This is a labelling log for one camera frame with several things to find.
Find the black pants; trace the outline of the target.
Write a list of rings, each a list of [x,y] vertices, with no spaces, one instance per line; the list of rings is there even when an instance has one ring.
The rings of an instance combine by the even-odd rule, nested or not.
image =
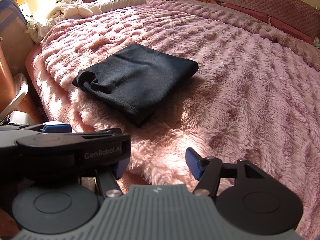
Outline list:
[[[133,43],[79,71],[72,84],[142,127],[198,69],[193,60]]]

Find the pink fluffy blanket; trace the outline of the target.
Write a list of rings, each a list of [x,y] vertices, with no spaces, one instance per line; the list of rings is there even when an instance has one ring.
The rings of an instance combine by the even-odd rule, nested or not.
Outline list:
[[[72,85],[76,74],[132,43],[194,60],[197,73],[142,128]],[[131,134],[129,170],[153,185],[196,181],[185,150],[231,163],[246,158],[303,202],[297,228],[319,235],[319,50],[232,9],[146,0],[66,20],[42,40],[42,61],[81,121]]]

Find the white crumpled blanket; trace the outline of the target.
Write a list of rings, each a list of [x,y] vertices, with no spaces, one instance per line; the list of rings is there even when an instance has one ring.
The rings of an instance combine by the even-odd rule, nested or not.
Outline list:
[[[102,14],[99,6],[84,3],[82,0],[62,0],[48,13],[45,18],[32,18],[25,31],[36,44],[40,44],[53,26],[68,19],[87,18]]]

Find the maroon quilted headboard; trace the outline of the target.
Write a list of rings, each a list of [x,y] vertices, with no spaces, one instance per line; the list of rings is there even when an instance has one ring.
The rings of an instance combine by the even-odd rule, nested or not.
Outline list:
[[[319,37],[319,10],[301,0],[216,0],[262,12],[301,31]]]

